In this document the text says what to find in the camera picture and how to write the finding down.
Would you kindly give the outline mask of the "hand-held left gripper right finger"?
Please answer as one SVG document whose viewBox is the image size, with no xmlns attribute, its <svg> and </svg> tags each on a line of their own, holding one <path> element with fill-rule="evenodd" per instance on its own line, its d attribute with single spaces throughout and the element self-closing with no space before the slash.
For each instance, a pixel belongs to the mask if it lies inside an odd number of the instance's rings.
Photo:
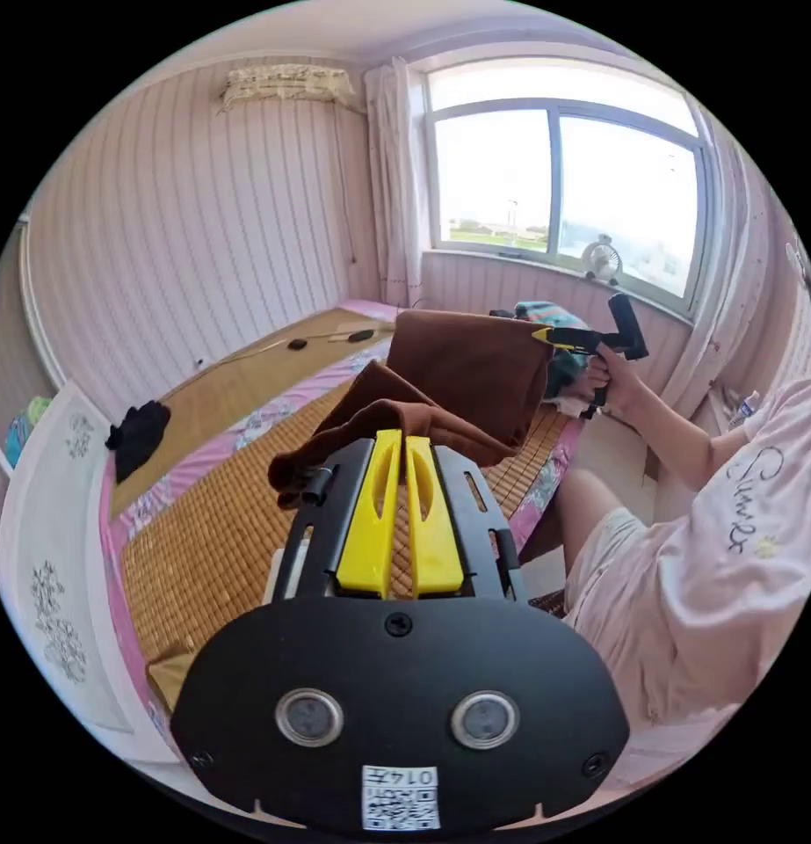
<svg viewBox="0 0 811 844">
<path fill-rule="evenodd" d="M 430 440 L 408 436 L 405 461 L 413 597 L 457 593 L 464 572 Z"/>
</svg>

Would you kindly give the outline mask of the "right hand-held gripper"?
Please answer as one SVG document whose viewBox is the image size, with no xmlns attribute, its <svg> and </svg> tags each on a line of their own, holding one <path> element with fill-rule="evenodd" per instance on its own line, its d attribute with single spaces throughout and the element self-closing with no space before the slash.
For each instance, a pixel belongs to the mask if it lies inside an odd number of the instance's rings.
<svg viewBox="0 0 811 844">
<path fill-rule="evenodd" d="M 597 331 L 573 327 L 545 326 L 532 334 L 534 339 L 551 346 L 551 401 L 563 410 L 573 405 L 577 416 L 590 420 L 606 405 L 606 391 L 593 389 L 586 369 L 597 354 L 602 336 Z"/>
</svg>

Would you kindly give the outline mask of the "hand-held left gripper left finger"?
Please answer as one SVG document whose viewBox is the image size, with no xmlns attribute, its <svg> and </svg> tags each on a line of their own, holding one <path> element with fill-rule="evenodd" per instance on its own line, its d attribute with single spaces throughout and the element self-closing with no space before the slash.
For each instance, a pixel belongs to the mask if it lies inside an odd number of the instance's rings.
<svg viewBox="0 0 811 844">
<path fill-rule="evenodd" d="M 377 432 L 337 566 L 345 593 L 388 597 L 401 453 L 401 430 Z"/>
</svg>

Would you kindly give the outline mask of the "person's right hand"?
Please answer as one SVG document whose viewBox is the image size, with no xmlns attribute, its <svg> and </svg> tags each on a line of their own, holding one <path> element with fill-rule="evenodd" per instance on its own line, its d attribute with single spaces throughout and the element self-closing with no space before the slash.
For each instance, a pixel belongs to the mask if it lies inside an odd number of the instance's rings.
<svg viewBox="0 0 811 844">
<path fill-rule="evenodd" d="M 605 344 L 597 347 L 586 369 L 589 385 L 606 391 L 606 407 L 610 413 L 629 420 L 636 403 L 646 392 L 633 365 Z"/>
</svg>

